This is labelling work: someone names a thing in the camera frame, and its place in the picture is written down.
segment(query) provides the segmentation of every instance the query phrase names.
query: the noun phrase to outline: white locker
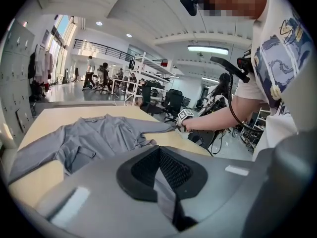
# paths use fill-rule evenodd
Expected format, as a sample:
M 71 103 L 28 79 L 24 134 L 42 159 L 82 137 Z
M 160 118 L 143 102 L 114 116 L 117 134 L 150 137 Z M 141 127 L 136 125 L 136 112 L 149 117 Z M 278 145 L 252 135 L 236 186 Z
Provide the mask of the white locker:
M 17 55 L 9 52 L 3 52 L 0 65 L 0 85 L 8 84 L 14 81 L 14 71 L 17 66 Z
M 4 45 L 0 64 L 0 100 L 6 148 L 17 148 L 33 122 L 27 79 L 34 35 L 14 21 Z
M 11 29 L 6 38 L 3 51 L 18 53 L 21 45 L 21 34 L 23 26 L 16 20 L 13 22 Z
M 30 57 L 30 55 L 34 52 L 34 50 L 31 50 L 32 44 L 34 40 L 34 34 L 32 34 L 27 29 L 22 29 L 21 35 L 20 35 L 20 45 L 16 49 L 17 54 L 21 54 L 26 57 Z
M 20 80 L 28 78 L 28 68 L 30 63 L 29 56 L 22 56 L 22 64 L 21 64 L 21 72 L 20 72 Z

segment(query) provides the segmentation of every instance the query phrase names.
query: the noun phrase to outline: recessed light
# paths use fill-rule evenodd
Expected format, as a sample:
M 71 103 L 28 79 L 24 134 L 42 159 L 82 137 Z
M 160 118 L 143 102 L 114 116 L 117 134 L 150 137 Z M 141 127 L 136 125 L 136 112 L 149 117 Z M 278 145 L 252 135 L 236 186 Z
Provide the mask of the recessed light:
M 212 82 L 215 82 L 215 83 L 219 84 L 219 81 L 211 79 L 211 78 L 202 77 L 202 79 L 209 80 L 209 81 L 212 81 Z
M 229 51 L 229 49 L 210 47 L 210 46 L 188 46 L 187 48 L 189 51 L 210 52 L 210 53 L 217 53 L 222 55 L 227 55 Z

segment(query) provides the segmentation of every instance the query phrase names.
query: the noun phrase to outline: white t-shirt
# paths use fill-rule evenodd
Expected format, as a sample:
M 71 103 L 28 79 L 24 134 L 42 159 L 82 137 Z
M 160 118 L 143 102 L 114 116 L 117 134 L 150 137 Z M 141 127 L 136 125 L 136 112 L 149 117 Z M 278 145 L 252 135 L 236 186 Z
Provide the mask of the white t-shirt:
M 240 80 L 235 93 L 246 99 L 265 100 L 271 108 L 253 161 L 262 149 L 275 147 L 297 132 L 280 94 L 314 52 L 313 41 L 288 0 L 267 0 L 253 26 L 251 61 L 255 76 L 249 74 L 248 83 Z
M 87 72 L 94 72 L 95 71 L 95 62 L 92 59 L 88 59 L 87 65 L 90 65 L 90 68 L 87 68 Z

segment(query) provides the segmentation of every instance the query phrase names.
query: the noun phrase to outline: ceiling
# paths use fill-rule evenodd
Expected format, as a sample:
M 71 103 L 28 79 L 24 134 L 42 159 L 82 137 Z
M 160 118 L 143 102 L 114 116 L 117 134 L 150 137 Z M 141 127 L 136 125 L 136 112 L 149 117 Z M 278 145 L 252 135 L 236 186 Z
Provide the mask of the ceiling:
M 236 65 L 249 48 L 251 20 L 210 17 L 199 12 L 191 17 L 179 0 L 39 0 L 44 14 L 64 14 L 86 19 L 86 28 L 96 29 L 128 41 L 158 59 L 174 60 L 186 76 L 218 78 L 225 72 L 210 63 L 211 55 Z M 190 52 L 188 45 L 229 49 L 227 56 Z

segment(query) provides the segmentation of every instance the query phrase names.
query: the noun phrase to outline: desk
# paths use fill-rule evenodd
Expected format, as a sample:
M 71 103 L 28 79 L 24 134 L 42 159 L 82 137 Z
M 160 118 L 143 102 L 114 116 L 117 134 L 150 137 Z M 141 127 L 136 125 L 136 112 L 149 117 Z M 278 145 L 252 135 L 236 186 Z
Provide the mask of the desk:
M 62 125 L 76 122 L 80 117 L 99 117 L 104 116 L 105 114 L 109 114 L 114 117 L 124 116 L 127 118 L 157 121 L 155 118 L 143 112 L 136 106 L 45 109 L 28 130 L 19 149 L 39 139 L 40 137 L 57 130 Z M 210 156 L 207 150 L 188 139 L 183 139 L 176 131 L 150 133 L 145 134 L 145 136 L 147 139 L 154 139 L 158 145 L 173 146 L 186 151 Z M 62 181 L 62 164 L 59 161 L 51 161 L 12 183 L 9 186 L 9 190 L 15 198 L 25 202 L 31 207 L 34 207 L 46 192 Z
M 120 81 L 120 82 L 126 82 L 126 83 L 128 83 L 128 81 L 127 80 L 122 80 L 122 79 L 117 79 L 117 78 L 110 78 L 111 80 L 112 80 L 112 90 L 111 90 L 111 94 L 113 94 L 113 91 L 114 91 L 114 82 L 115 81 Z

